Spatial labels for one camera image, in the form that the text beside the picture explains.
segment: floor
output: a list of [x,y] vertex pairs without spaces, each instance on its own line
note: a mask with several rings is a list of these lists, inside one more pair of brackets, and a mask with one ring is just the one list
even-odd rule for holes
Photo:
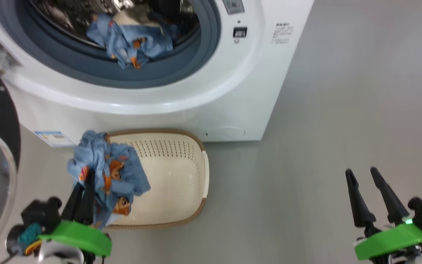
[[[379,228],[387,212],[371,166],[404,204],[422,197],[422,1],[316,1],[263,140],[206,148],[201,215],[166,230],[110,232],[107,264],[357,263],[362,230],[345,169]],[[71,155],[22,130],[9,225],[35,197],[69,195]]]

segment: black cable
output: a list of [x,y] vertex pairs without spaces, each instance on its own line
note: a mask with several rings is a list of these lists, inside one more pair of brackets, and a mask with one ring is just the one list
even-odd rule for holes
[[1,261],[0,264],[6,264],[8,261],[10,261],[16,254],[11,254],[9,257],[7,257],[5,260]]

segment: crumpled garment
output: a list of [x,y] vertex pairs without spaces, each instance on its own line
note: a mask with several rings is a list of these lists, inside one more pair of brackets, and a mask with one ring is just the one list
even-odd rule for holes
[[111,15],[100,13],[94,16],[86,34],[105,47],[107,55],[117,59],[122,69],[129,65],[139,69],[149,62],[149,58],[159,58],[171,52],[173,40],[179,34],[179,27],[164,23],[161,15],[151,13],[151,17],[158,20],[161,27],[118,25]]
[[103,229],[131,211],[133,197],[150,190],[136,150],[126,144],[110,144],[105,133],[87,131],[67,162],[74,184],[84,184],[89,168],[95,170],[93,226]]

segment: plastic basket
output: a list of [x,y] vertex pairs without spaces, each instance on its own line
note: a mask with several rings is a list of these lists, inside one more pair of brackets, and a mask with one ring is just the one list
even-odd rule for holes
[[168,129],[109,133],[106,140],[133,146],[151,190],[134,197],[131,212],[107,229],[156,229],[187,224],[206,203],[209,162],[203,143]]

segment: front-load washing machine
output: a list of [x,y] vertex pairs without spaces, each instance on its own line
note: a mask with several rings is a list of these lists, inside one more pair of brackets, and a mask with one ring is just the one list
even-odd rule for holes
[[169,6],[188,16],[186,37],[122,70],[82,27],[84,13],[126,3],[168,15],[163,0],[0,0],[0,73],[20,123],[52,146],[89,129],[261,140],[313,0],[178,0]]

